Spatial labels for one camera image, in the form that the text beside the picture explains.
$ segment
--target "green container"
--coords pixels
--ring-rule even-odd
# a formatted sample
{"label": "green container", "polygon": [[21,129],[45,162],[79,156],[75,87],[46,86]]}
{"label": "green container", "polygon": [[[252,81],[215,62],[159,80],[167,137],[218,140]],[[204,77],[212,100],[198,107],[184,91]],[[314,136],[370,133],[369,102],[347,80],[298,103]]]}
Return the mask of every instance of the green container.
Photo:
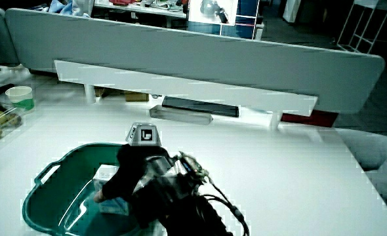
{"label": "green container", "polygon": [[[49,164],[36,178],[22,214],[33,229],[49,235],[140,235],[133,215],[99,212],[92,178],[100,165],[116,165],[120,144],[88,144]],[[55,172],[42,178],[55,166]]]}

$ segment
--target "red object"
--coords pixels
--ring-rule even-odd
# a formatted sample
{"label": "red object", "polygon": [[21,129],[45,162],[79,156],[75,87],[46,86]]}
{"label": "red object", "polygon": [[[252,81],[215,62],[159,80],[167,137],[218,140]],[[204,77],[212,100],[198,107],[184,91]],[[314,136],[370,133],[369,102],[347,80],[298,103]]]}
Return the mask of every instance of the red object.
{"label": "red object", "polygon": [[135,0],[109,0],[109,2],[113,3],[114,5],[128,5],[135,3]]}
{"label": "red object", "polygon": [[332,127],[338,113],[328,111],[313,110],[311,116],[283,114],[281,121],[300,123],[306,125],[316,125],[321,127]]}

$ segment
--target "blue cloth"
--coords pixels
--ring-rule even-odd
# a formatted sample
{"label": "blue cloth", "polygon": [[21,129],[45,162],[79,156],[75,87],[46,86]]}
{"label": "blue cloth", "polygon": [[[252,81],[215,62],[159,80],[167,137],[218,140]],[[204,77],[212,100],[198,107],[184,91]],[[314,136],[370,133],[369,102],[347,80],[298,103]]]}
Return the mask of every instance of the blue cloth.
{"label": "blue cloth", "polygon": [[64,7],[65,5],[60,3],[58,0],[52,0],[48,12],[59,13]]}
{"label": "blue cloth", "polygon": [[90,17],[88,14],[83,13],[83,10],[79,7],[77,1],[75,0],[69,0],[67,5],[62,4],[58,0],[52,0],[48,12],[69,15],[69,16]]}

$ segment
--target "cardboard box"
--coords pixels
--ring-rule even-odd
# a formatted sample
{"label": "cardboard box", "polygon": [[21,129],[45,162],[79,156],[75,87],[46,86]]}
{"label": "cardboard box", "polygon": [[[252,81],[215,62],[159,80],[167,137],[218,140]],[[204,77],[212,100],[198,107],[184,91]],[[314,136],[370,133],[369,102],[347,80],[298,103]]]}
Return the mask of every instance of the cardboard box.
{"label": "cardboard box", "polygon": [[141,92],[125,91],[125,100],[127,102],[148,102],[150,96]]}
{"label": "cardboard box", "polygon": [[[103,185],[112,178],[117,172],[119,167],[112,165],[101,165],[93,177],[94,188],[100,191]],[[117,197],[115,199],[106,200],[99,203],[99,210],[101,213],[108,214],[120,214],[128,216],[131,213],[131,206],[129,203],[124,201],[122,198]]]}

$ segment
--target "table surface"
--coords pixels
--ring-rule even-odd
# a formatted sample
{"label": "table surface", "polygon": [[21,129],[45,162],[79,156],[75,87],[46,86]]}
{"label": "table surface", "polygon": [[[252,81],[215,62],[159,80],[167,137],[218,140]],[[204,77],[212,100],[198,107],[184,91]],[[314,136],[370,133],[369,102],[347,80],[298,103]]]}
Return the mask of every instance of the table surface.
{"label": "table surface", "polygon": [[[334,129],[281,123],[271,132],[265,114],[252,111],[249,124],[215,116],[209,125],[193,125],[150,118],[148,108],[159,100],[109,96],[87,105],[83,85],[18,72],[5,82],[31,86],[35,111],[0,140],[0,235],[40,235],[21,217],[33,179],[80,145],[123,144],[135,121],[157,125],[171,155],[197,157],[244,213],[251,235],[387,235],[387,207]],[[241,235],[228,211],[215,208]]]}
{"label": "table surface", "polygon": [[127,11],[132,11],[132,12],[139,12],[139,13],[148,13],[148,14],[159,14],[162,16],[171,16],[175,18],[184,18],[186,19],[186,14],[180,11],[171,11],[167,9],[160,9],[156,4],[152,4],[151,7],[142,7],[139,5],[140,3],[133,3],[128,6],[118,6],[118,5],[113,5],[112,3],[104,3],[104,2],[99,2],[95,1],[94,6],[95,7],[103,7],[103,8],[109,8],[109,9],[118,9],[118,10],[127,10]]}

